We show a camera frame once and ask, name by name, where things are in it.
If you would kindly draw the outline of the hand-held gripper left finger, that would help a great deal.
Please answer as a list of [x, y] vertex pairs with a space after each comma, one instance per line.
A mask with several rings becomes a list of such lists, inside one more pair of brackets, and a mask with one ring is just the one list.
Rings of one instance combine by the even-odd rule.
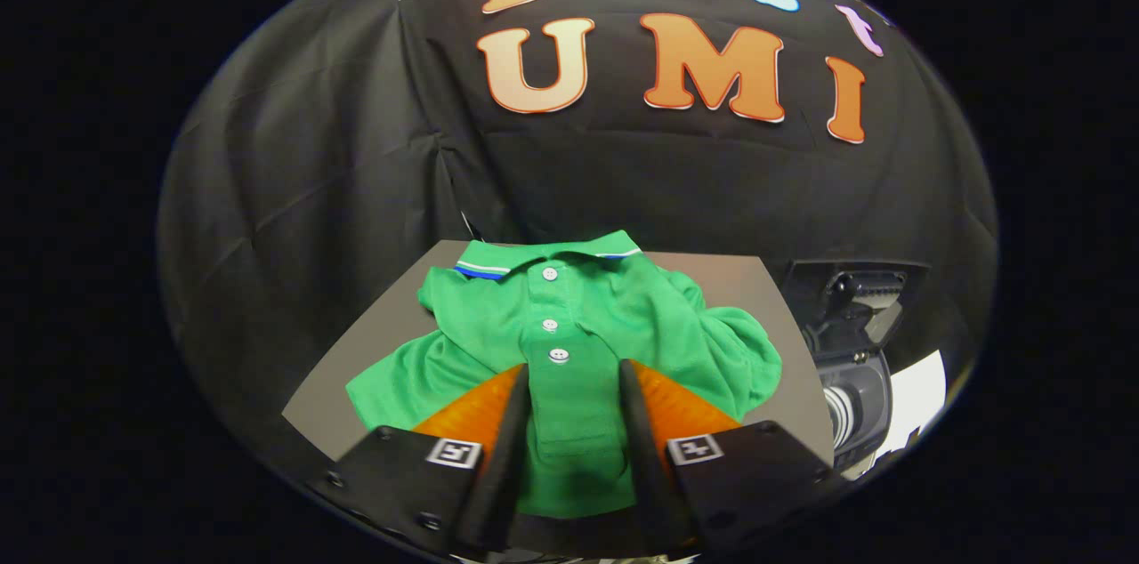
[[434, 556], [505, 551], [528, 430], [528, 366], [497, 374], [415, 430], [379, 426], [308, 480], [335, 510]]

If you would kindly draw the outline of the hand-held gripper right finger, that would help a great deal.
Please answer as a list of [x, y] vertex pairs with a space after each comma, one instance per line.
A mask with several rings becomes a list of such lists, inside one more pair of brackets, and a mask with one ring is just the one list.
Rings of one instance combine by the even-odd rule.
[[618, 365], [618, 389], [652, 551], [744, 551], [836, 502], [846, 484], [780, 423], [737, 423], [636, 360]]

